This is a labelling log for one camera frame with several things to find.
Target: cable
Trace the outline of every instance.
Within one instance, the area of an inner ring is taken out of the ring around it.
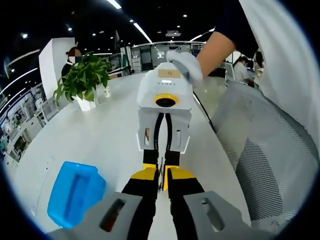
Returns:
[[[166,125],[168,129],[168,137],[166,141],[166,150],[170,151],[172,143],[172,120],[170,113],[165,114]]]
[[[154,133],[153,133],[153,147],[154,150],[159,150],[159,131],[162,119],[164,118],[164,114],[162,112],[159,113],[158,118],[156,119],[155,126],[154,126]]]
[[[201,101],[200,101],[200,99],[198,98],[198,96],[197,96],[197,94],[195,93],[195,91],[193,91],[193,95],[194,95],[194,97],[197,99],[197,101],[198,101],[198,103],[200,104],[200,106],[202,107],[202,109],[203,109],[206,117],[208,118],[209,124],[210,124],[212,130],[213,130],[214,132],[216,132],[216,131],[215,131],[215,127],[214,127],[214,125],[213,125],[213,123],[212,123],[212,121],[211,121],[211,118],[209,117],[209,114],[207,113],[205,107],[204,107],[203,104],[201,103]]]

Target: gray mesh chair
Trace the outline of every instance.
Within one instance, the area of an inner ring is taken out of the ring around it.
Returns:
[[[306,130],[260,91],[230,84],[212,117],[254,228],[278,233],[296,215],[319,170]]]

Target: person's arm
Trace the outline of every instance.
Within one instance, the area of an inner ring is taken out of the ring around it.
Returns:
[[[235,49],[252,58],[258,44],[238,0],[229,0],[216,22],[215,32],[197,55],[203,77],[214,70]]]
[[[234,50],[236,45],[220,32],[214,32],[197,55],[203,77],[207,77]]]

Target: white pillar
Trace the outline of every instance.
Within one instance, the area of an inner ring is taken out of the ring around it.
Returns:
[[[73,37],[53,38],[39,54],[40,75],[47,99],[53,96],[58,87],[57,81],[67,61],[66,52],[75,45]]]

